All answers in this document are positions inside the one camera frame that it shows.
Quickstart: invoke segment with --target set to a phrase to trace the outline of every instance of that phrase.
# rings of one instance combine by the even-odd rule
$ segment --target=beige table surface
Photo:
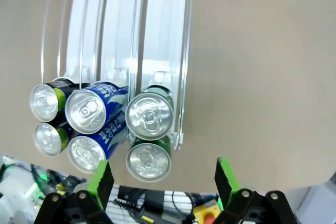
[[[67,153],[43,156],[28,105],[39,83],[46,0],[0,0],[0,152],[64,173]],[[55,55],[62,0],[52,0],[46,58]],[[326,181],[336,168],[336,0],[194,0],[184,144],[169,176],[133,179],[128,146],[112,157],[117,184],[215,191],[218,156],[257,190]],[[55,68],[46,66],[46,80]]]

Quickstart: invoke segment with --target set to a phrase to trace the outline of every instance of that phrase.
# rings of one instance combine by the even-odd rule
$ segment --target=screw
[[[245,197],[245,198],[250,197],[250,193],[249,193],[248,191],[243,191],[243,192],[241,193],[241,195],[242,195],[243,197]]]
[[[277,200],[278,199],[278,195],[275,194],[275,193],[272,193],[271,194],[271,198],[274,199],[274,200]]]
[[[79,195],[79,198],[80,199],[84,199],[86,197],[86,194],[85,193],[81,193],[80,195]]]
[[[56,195],[53,196],[53,198],[51,198],[51,201],[52,201],[52,202],[56,202],[56,201],[58,201],[58,196],[56,196]]]

